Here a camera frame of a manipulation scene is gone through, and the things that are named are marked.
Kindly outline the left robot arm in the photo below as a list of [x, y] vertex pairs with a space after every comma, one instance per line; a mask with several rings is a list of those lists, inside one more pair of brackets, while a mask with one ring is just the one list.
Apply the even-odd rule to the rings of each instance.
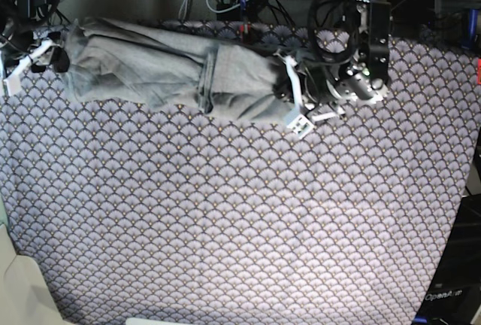
[[[325, 28], [318, 13], [328, 4], [341, 8], [337, 27], [348, 35], [344, 50], [338, 53], [324, 48], [317, 36]], [[313, 58], [282, 51], [275, 54], [289, 78], [277, 93], [293, 104], [283, 121], [299, 138], [311, 133], [318, 122], [343, 116], [346, 102], [375, 105], [386, 97], [391, 12], [389, 0], [312, 1], [307, 34]]]

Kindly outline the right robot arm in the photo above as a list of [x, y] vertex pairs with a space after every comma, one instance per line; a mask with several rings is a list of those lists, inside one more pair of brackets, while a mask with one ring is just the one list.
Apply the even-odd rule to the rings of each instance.
[[61, 0], [1, 0], [1, 95], [15, 96], [22, 90], [24, 71], [34, 73], [53, 66], [65, 73], [70, 65], [61, 32], [39, 38], [35, 32], [51, 23], [54, 15], [63, 22]]

